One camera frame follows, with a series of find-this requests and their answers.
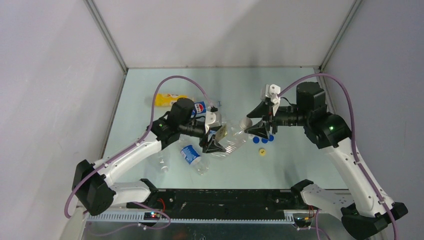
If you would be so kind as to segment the white bottle cap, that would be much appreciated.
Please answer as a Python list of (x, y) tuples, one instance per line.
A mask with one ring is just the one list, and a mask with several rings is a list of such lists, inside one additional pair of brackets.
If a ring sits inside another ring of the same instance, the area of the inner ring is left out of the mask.
[(239, 122), (240, 129), (243, 130), (243, 131), (246, 130), (246, 129), (248, 129), (248, 128), (250, 128), (252, 125), (253, 125), (253, 122), (248, 117), (244, 117)]

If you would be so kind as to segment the clear bottle without label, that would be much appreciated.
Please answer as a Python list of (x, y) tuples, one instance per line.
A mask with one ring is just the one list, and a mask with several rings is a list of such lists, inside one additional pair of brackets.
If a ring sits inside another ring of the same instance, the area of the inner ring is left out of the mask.
[(215, 152), (213, 155), (219, 158), (225, 158), (239, 149), (248, 139), (248, 134), (241, 130), (239, 122), (225, 121), (216, 136), (219, 143), (226, 149), (226, 152)]

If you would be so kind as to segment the clear bottle blue label front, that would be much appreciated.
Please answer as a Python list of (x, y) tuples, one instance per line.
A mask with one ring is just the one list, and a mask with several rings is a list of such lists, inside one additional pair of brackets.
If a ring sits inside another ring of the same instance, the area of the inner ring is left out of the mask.
[(204, 175), (209, 170), (209, 160), (203, 158), (193, 145), (184, 145), (180, 154), (184, 161), (199, 175)]

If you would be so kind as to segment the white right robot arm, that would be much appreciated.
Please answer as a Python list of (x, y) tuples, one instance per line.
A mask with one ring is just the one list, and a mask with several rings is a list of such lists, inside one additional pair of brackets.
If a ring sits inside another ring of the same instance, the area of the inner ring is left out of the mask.
[(354, 144), (354, 134), (345, 120), (327, 110), (326, 93), (316, 82), (296, 86), (296, 103), (281, 105), (281, 89), (267, 84), (261, 102), (247, 117), (258, 123), (245, 132), (269, 139), (280, 126), (303, 127), (306, 137), (325, 152), (346, 184), (345, 198), (305, 179), (291, 187), (291, 204), (297, 209), (316, 207), (341, 221), (355, 239), (364, 240), (383, 231), (408, 213), (405, 204), (395, 202), (369, 173)]

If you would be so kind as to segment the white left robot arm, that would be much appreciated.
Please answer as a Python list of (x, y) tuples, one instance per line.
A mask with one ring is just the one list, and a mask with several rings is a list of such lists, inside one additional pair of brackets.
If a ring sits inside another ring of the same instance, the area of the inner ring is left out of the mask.
[(134, 143), (108, 159), (93, 163), (86, 159), (76, 166), (72, 196), (85, 207), (86, 211), (97, 216), (113, 205), (138, 202), (145, 208), (153, 208), (158, 202), (154, 186), (147, 180), (121, 182), (117, 180), (142, 160), (159, 153), (182, 135), (199, 138), (203, 153), (224, 152), (212, 128), (221, 125), (219, 109), (212, 106), (198, 120), (195, 103), (188, 98), (178, 99), (160, 118), (152, 121), (146, 132)]

